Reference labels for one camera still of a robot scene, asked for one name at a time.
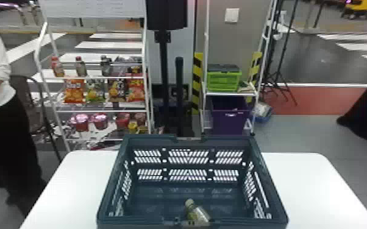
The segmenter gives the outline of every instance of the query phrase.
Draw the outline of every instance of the dark green plastic basket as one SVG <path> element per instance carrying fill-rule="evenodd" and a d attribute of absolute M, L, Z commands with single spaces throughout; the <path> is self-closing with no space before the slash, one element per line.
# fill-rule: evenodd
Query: dark green plastic basket
<path fill-rule="evenodd" d="M 210 228 L 278 229 L 288 222 L 253 137 L 129 135 L 102 198 L 98 228 L 194 227 L 185 217 L 187 199 L 211 215 Z"/>

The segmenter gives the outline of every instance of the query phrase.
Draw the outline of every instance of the bottle cap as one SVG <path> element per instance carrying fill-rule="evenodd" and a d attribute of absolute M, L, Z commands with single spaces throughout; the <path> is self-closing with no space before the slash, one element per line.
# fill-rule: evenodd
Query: bottle cap
<path fill-rule="evenodd" d="M 193 201 L 193 199 L 188 199 L 187 201 L 185 201 L 185 206 L 187 208 L 189 208 L 192 204 L 195 204 L 195 201 Z"/>

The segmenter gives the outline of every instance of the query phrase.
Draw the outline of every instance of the person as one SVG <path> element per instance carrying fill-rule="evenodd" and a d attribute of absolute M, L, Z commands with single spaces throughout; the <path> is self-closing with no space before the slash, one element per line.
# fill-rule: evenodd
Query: person
<path fill-rule="evenodd" d="M 0 38 L 0 188 L 9 194 L 7 204 L 17 205 L 26 216 L 46 183 L 26 111 L 9 79 L 10 66 Z"/>

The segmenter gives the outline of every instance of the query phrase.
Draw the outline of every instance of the black pants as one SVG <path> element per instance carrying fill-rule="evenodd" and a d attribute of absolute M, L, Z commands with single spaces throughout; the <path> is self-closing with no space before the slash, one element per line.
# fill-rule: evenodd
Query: black pants
<path fill-rule="evenodd" d="M 27 215 L 44 187 L 29 120 L 14 96 L 0 107 L 0 188 L 5 188 Z"/>

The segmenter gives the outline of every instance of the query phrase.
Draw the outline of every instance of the purple bin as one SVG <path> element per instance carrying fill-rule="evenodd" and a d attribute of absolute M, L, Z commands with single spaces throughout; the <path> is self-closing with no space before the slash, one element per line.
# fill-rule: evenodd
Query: purple bin
<path fill-rule="evenodd" d="M 250 109 L 242 96 L 213 96 L 212 118 L 214 135 L 242 135 Z"/>

